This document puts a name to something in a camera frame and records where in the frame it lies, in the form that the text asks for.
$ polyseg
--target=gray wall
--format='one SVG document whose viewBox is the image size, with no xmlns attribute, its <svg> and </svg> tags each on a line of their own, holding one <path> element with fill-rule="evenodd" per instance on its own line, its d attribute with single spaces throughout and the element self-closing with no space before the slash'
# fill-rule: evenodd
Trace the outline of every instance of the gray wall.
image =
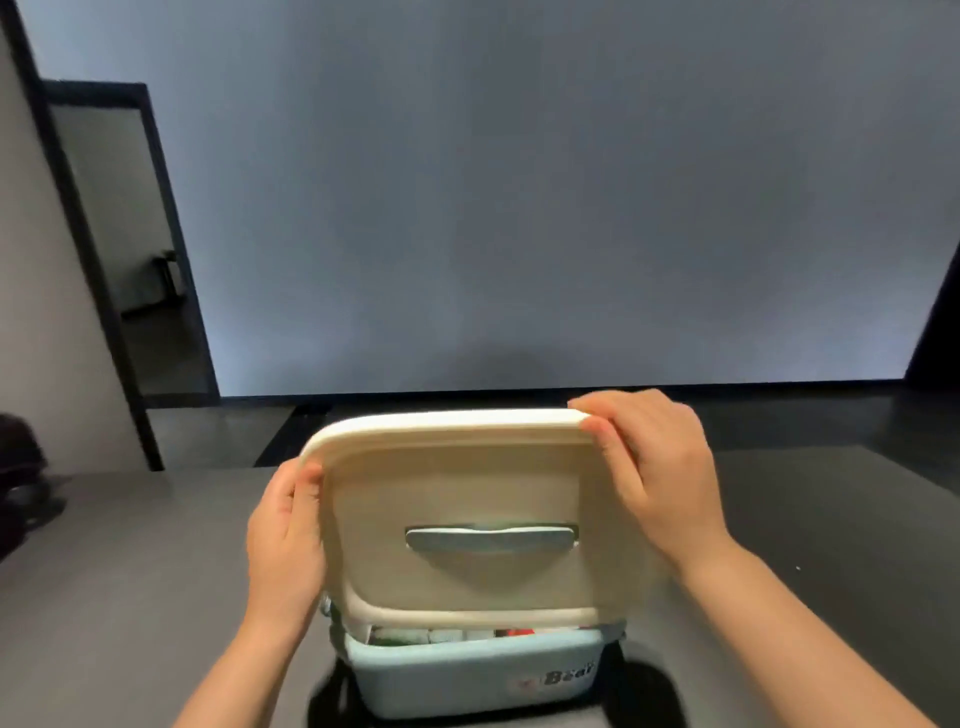
<svg viewBox="0 0 960 728">
<path fill-rule="evenodd" d="M 901 376 L 960 238 L 940 0 L 22 0 L 149 85 L 225 395 Z"/>
<path fill-rule="evenodd" d="M 0 412 L 27 419 L 54 472 L 146 470 L 2 33 Z"/>
<path fill-rule="evenodd" d="M 173 248 L 154 162 L 137 109 L 54 107 L 113 305 L 163 299 L 151 258 Z"/>
</svg>

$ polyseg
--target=dark floor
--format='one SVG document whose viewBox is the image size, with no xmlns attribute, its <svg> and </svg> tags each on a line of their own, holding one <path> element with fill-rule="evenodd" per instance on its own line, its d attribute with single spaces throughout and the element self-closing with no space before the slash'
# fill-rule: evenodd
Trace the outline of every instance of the dark floor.
<svg viewBox="0 0 960 728">
<path fill-rule="evenodd" d="M 960 495 L 960 392 L 916 392 L 892 384 L 672 393 L 696 409 L 716 450 L 863 445 Z M 364 397 L 356 404 L 297 407 L 256 460 L 295 457 L 324 425 L 378 412 L 462 407 L 564 406 L 565 393 L 517 392 L 457 399 Z"/>
<path fill-rule="evenodd" d="M 183 306 L 160 307 L 123 321 L 123 336 L 144 396 L 204 394 L 204 359 Z"/>
</svg>

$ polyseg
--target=person's right hand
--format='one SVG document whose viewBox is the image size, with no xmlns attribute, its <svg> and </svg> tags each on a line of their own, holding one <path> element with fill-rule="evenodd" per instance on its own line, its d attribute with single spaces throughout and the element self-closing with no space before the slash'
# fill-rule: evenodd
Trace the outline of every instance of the person's right hand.
<svg viewBox="0 0 960 728">
<path fill-rule="evenodd" d="M 592 392 L 569 406 L 603 452 L 624 505 L 681 573 L 736 546 L 724 523 L 713 454 L 685 404 L 648 389 Z"/>
</svg>

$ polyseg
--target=black door frame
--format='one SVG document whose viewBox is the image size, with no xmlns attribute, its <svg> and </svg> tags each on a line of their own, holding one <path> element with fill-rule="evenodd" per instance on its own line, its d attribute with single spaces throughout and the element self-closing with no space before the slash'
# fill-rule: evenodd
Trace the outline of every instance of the black door frame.
<svg viewBox="0 0 960 728">
<path fill-rule="evenodd" d="M 144 395 L 143 400 L 149 407 L 203 407 L 218 404 L 220 402 L 220 389 L 217 386 L 217 377 L 213 371 L 213 360 L 210 357 L 210 348 L 206 340 L 204 319 L 197 304 L 197 289 L 193 282 L 190 258 L 183 242 L 180 216 L 177 214 L 173 186 L 170 184 L 166 159 L 160 143 L 160 134 L 156 127 L 154 108 L 150 101 L 150 90 L 146 84 L 101 81 L 43 81 L 43 88 L 47 102 L 51 106 L 134 109 L 140 112 L 143 131 L 147 136 L 147 145 L 150 148 L 150 157 L 154 163 L 156 181 L 160 187 L 163 210 L 166 214 L 167 225 L 170 228 L 174 251 L 177 254 L 177 263 L 180 266 L 183 286 L 186 289 L 185 307 L 188 324 L 198 337 L 197 343 L 200 346 L 204 361 L 204 379 L 207 390 L 205 393 Z M 119 317 L 119 312 L 114 311 L 114 315 Z M 126 348 L 126 342 L 121 342 L 121 344 Z"/>
<path fill-rule="evenodd" d="M 34 56 L 30 48 L 30 41 L 23 26 L 23 20 L 14 3 L 0 2 L 0 24 L 10 45 L 13 65 L 16 69 L 24 96 L 34 118 L 36 134 L 39 137 L 43 155 L 46 157 L 54 185 L 57 188 L 60 204 L 63 206 L 63 215 L 67 227 L 73 236 L 77 247 L 77 257 L 81 269 L 84 271 L 86 284 L 100 318 L 107 339 L 107 348 L 113 359 L 113 366 L 120 379 L 127 406 L 130 409 L 133 426 L 140 440 L 140 447 L 152 471 L 163 470 L 163 461 L 156 446 L 154 431 L 147 418 L 147 409 L 136 385 L 133 364 L 127 354 L 127 347 L 123 341 L 120 328 L 120 318 L 113 308 L 107 289 L 107 279 L 104 276 L 100 258 L 93 247 L 93 236 L 84 215 L 84 208 L 80 202 L 80 193 L 74 184 L 70 165 L 66 154 L 60 145 L 57 126 L 53 114 L 47 103 L 46 92 L 39 74 L 36 71 Z"/>
</svg>

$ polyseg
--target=gray handle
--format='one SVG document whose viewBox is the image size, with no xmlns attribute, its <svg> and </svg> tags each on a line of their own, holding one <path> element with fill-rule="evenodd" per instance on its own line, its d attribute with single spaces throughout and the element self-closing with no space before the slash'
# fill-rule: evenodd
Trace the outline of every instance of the gray handle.
<svg viewBox="0 0 960 728">
<path fill-rule="evenodd" d="M 523 525 L 510 528 L 426 526 L 407 529 L 407 545 L 425 553 L 517 553 L 563 550 L 577 544 L 575 525 Z"/>
</svg>

